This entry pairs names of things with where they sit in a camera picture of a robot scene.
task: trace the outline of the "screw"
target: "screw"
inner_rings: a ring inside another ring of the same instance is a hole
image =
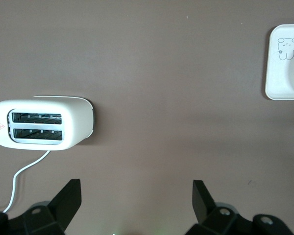
[[[36,208],[36,209],[33,209],[31,213],[32,214],[38,214],[40,212],[41,212],[41,209],[40,208]]]
[[[266,217],[266,216],[261,217],[261,221],[265,224],[269,224],[269,225],[273,224],[273,221],[269,217]]]
[[[223,215],[230,215],[230,211],[226,208],[222,208],[220,209],[220,213],[223,214]]]

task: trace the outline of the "plate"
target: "plate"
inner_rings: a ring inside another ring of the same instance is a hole
[[[270,35],[265,91],[273,100],[294,100],[294,24]]]

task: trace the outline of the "toaster slot grille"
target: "toaster slot grille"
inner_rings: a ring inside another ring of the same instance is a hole
[[[60,130],[14,129],[14,138],[16,138],[16,139],[61,141],[62,140],[62,131],[60,131]]]
[[[12,113],[14,123],[62,124],[61,114]]]

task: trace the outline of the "cartoon bear drawing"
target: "cartoon bear drawing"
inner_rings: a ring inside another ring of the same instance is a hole
[[[279,38],[280,60],[292,60],[294,57],[294,38]]]

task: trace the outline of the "power cord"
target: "power cord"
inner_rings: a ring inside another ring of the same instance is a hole
[[[44,159],[48,154],[50,153],[50,150],[48,150],[43,156],[41,156],[39,159],[37,159],[36,161],[32,162],[31,164],[28,164],[27,166],[24,166],[22,169],[20,169],[18,172],[15,173],[15,175],[13,176],[13,187],[12,187],[12,195],[11,195],[11,199],[10,199],[10,203],[9,205],[5,208],[5,210],[3,211],[3,213],[6,213],[10,207],[12,206],[14,197],[15,197],[15,189],[16,189],[16,178],[18,177],[18,175],[25,171],[26,169],[30,168],[31,166],[39,163],[42,159]]]

